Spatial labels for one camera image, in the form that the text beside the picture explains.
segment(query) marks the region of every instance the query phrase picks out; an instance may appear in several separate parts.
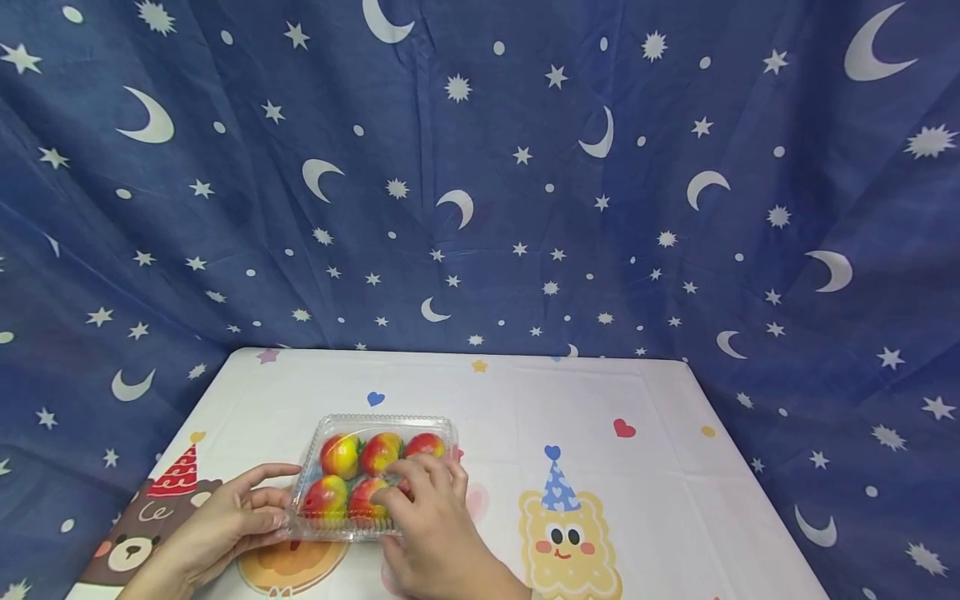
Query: cartoon eye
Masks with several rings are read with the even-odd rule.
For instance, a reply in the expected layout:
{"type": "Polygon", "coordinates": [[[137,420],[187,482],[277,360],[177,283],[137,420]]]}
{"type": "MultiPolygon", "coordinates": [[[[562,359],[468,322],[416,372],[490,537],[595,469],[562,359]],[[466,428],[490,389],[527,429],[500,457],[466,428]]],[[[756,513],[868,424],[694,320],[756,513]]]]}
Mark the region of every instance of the cartoon eye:
{"type": "Polygon", "coordinates": [[[576,525],[570,525],[566,528],[566,538],[573,545],[578,545],[584,538],[584,532],[576,525]]]}
{"type": "Polygon", "coordinates": [[[564,543],[564,530],[556,523],[547,524],[546,536],[556,544],[564,543]]]}

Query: white star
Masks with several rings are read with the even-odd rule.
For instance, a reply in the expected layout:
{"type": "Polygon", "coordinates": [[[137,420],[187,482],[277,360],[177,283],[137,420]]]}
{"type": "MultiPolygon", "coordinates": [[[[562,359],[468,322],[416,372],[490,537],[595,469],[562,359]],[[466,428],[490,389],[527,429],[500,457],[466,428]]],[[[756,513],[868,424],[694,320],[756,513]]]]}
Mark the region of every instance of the white star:
{"type": "Polygon", "coordinates": [[[13,66],[16,67],[16,72],[20,75],[23,75],[27,69],[30,69],[35,73],[40,72],[40,69],[37,68],[36,64],[43,59],[40,57],[30,56],[30,54],[27,53],[27,49],[23,47],[23,44],[18,45],[16,50],[6,44],[0,44],[0,48],[3,48],[7,51],[7,55],[0,57],[0,60],[12,62],[13,66]]]}
{"type": "Polygon", "coordinates": [[[876,356],[882,361],[880,368],[890,367],[894,371],[897,370],[897,365],[902,365],[906,361],[900,358],[899,350],[890,350],[888,347],[883,347],[883,352],[876,356]]]}
{"type": "Polygon", "coordinates": [[[947,571],[949,569],[940,562],[940,555],[930,552],[926,549],[923,544],[916,544],[908,542],[910,545],[906,550],[906,553],[910,555],[910,558],[913,559],[913,562],[916,566],[922,568],[930,575],[943,575],[947,577],[947,571]]]}
{"type": "Polygon", "coordinates": [[[662,59],[663,51],[667,48],[666,36],[662,36],[660,32],[647,34],[647,38],[641,47],[643,48],[643,57],[650,62],[662,59]]]}
{"type": "Polygon", "coordinates": [[[144,0],[143,2],[134,2],[134,4],[140,9],[139,17],[150,25],[150,31],[159,32],[163,34],[164,37],[167,37],[169,33],[176,33],[177,30],[174,29],[174,17],[170,16],[163,9],[162,4],[154,4],[150,0],[144,0]]]}
{"type": "Polygon", "coordinates": [[[547,78],[548,80],[550,80],[550,85],[548,85],[547,88],[553,87],[553,86],[555,85],[555,86],[557,87],[557,89],[563,89],[563,88],[564,88],[564,82],[565,82],[566,80],[570,79],[570,78],[568,78],[566,75],[564,75],[564,68],[563,68],[563,67],[560,67],[560,68],[558,69],[557,67],[555,67],[555,66],[552,65],[552,64],[550,65],[550,72],[547,73],[546,75],[544,75],[543,77],[545,77],[545,78],[547,78]]]}
{"type": "Polygon", "coordinates": [[[139,340],[142,336],[150,335],[150,332],[147,331],[147,327],[149,327],[148,324],[137,321],[136,327],[130,328],[130,335],[128,335],[127,337],[134,338],[135,340],[139,340]]]}
{"type": "Polygon", "coordinates": [[[47,431],[50,431],[51,429],[54,428],[54,425],[58,424],[57,420],[54,419],[55,415],[53,413],[48,413],[46,406],[42,407],[40,409],[40,412],[34,413],[34,414],[40,417],[40,422],[37,424],[45,426],[47,428],[47,431]]]}
{"type": "Polygon", "coordinates": [[[260,107],[267,111],[266,118],[273,119],[274,123],[279,124],[280,119],[283,119],[284,121],[287,120],[287,117],[280,114],[280,109],[283,107],[275,107],[274,103],[270,102],[269,99],[267,100],[266,105],[260,105],[260,107]]]}
{"type": "Polygon", "coordinates": [[[201,260],[199,256],[197,256],[196,258],[186,259],[186,266],[190,267],[194,271],[197,271],[198,269],[201,271],[206,271],[206,267],[204,266],[205,264],[206,264],[206,261],[201,260]]]}
{"type": "Polygon", "coordinates": [[[809,460],[813,463],[814,468],[822,468],[823,470],[827,469],[827,463],[830,462],[829,458],[824,457],[823,452],[814,452],[810,455],[809,460]]]}
{"type": "Polygon", "coordinates": [[[297,46],[303,46],[304,50],[308,50],[308,48],[306,47],[306,40],[310,39],[310,36],[306,35],[303,32],[303,29],[300,28],[300,24],[297,23],[297,27],[294,27],[293,25],[290,24],[290,21],[287,21],[287,29],[289,29],[290,31],[288,31],[284,35],[294,41],[294,48],[296,49],[297,46]]]}
{"type": "Polygon", "coordinates": [[[881,445],[889,447],[894,452],[906,449],[904,447],[906,440],[900,437],[895,429],[888,429],[883,425],[877,425],[874,427],[874,437],[881,445]]]}
{"type": "Polygon", "coordinates": [[[677,234],[672,231],[661,231],[657,243],[664,248],[671,248],[677,243],[677,234]]]}
{"type": "Polygon", "coordinates": [[[740,404],[743,404],[747,408],[754,408],[754,402],[750,400],[750,397],[744,394],[743,392],[738,392],[736,395],[736,401],[740,404]]]}
{"type": "Polygon", "coordinates": [[[953,137],[956,134],[957,132],[947,131],[946,123],[933,129],[921,127],[920,133],[907,138],[910,143],[907,144],[904,152],[912,154],[915,159],[921,156],[936,158],[947,148],[956,148],[956,144],[953,143],[953,137]]]}
{"type": "Polygon", "coordinates": [[[97,328],[100,328],[100,325],[106,323],[107,321],[113,321],[113,317],[110,316],[113,314],[113,309],[106,310],[106,308],[103,306],[101,306],[100,310],[95,313],[86,314],[90,316],[90,319],[87,321],[87,323],[96,323],[97,328]]]}
{"type": "Polygon", "coordinates": [[[523,164],[530,164],[529,162],[527,162],[527,160],[530,160],[534,156],[530,154],[529,146],[526,148],[520,148],[519,146],[517,146],[516,152],[514,153],[514,157],[516,158],[516,164],[520,164],[521,162],[523,164]]]}
{"type": "Polygon", "coordinates": [[[206,363],[201,363],[190,370],[190,373],[187,374],[187,379],[196,379],[206,372],[206,363]]]}
{"type": "Polygon", "coordinates": [[[783,326],[778,325],[776,321],[767,324],[767,333],[772,333],[775,338],[779,338],[781,335],[786,335],[783,333],[783,326]]]}
{"type": "Polygon", "coordinates": [[[190,187],[193,189],[194,196],[203,196],[205,199],[209,199],[210,194],[216,194],[215,191],[210,189],[209,183],[201,183],[200,180],[194,180],[194,183],[191,183],[190,187]]]}
{"type": "Polygon", "coordinates": [[[690,130],[690,132],[696,133],[697,139],[700,139],[703,135],[710,135],[711,125],[713,125],[713,123],[708,121],[705,116],[702,120],[693,122],[693,129],[690,130]]]}
{"type": "Polygon", "coordinates": [[[107,462],[104,465],[104,468],[116,467],[118,458],[120,458],[120,455],[116,453],[116,450],[114,450],[113,448],[108,448],[107,454],[105,454],[103,458],[103,460],[107,462]]]}
{"type": "Polygon", "coordinates": [[[774,206],[771,210],[767,211],[767,221],[770,222],[770,227],[772,228],[781,228],[790,225],[790,217],[793,216],[790,214],[790,211],[786,209],[786,206],[774,206]]]}
{"type": "Polygon", "coordinates": [[[464,79],[460,77],[460,73],[457,73],[456,77],[447,77],[446,86],[446,99],[455,100],[457,104],[460,104],[463,100],[469,100],[470,92],[473,91],[469,85],[469,79],[464,79]]]}
{"type": "Polygon", "coordinates": [[[133,258],[133,260],[138,262],[140,267],[144,265],[149,267],[150,265],[154,264],[154,262],[156,261],[156,259],[152,254],[148,252],[144,253],[141,251],[136,251],[136,256],[133,258]]]}
{"type": "Polygon", "coordinates": [[[407,197],[407,182],[401,180],[388,180],[387,181],[387,194],[393,196],[397,200],[407,197]]]}
{"type": "Polygon", "coordinates": [[[43,156],[40,157],[40,162],[49,162],[51,165],[53,165],[55,171],[61,166],[66,167],[67,169],[70,168],[70,165],[67,164],[70,159],[65,156],[61,156],[60,153],[57,152],[56,148],[51,148],[50,150],[47,150],[46,148],[37,149],[43,153],[43,156]]]}
{"type": "Polygon", "coordinates": [[[327,232],[326,229],[316,228],[313,230],[313,236],[318,242],[324,246],[329,246],[333,243],[333,236],[327,232]]]}
{"type": "Polygon", "coordinates": [[[763,69],[763,72],[768,73],[773,71],[774,75],[779,75],[780,68],[790,64],[784,59],[786,59],[786,52],[777,53],[777,49],[774,48],[773,52],[770,53],[770,58],[763,59],[763,62],[767,65],[767,67],[763,69]]]}
{"type": "Polygon", "coordinates": [[[957,407],[944,404],[944,399],[942,397],[937,396],[935,400],[925,397],[924,402],[926,402],[926,406],[920,410],[933,413],[933,416],[936,417],[937,420],[940,420],[942,417],[947,417],[950,420],[956,420],[956,418],[950,413],[955,411],[957,407]]]}

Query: blue fabric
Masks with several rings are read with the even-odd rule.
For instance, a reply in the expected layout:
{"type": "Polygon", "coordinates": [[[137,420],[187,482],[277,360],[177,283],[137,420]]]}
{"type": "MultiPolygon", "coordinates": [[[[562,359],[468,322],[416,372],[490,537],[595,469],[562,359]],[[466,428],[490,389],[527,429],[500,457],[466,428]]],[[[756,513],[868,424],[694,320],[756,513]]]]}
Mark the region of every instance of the blue fabric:
{"type": "Polygon", "coordinates": [[[283,344],[684,358],[832,597],[956,597],[958,25],[4,3],[0,594],[62,597],[228,353],[283,344]]]}

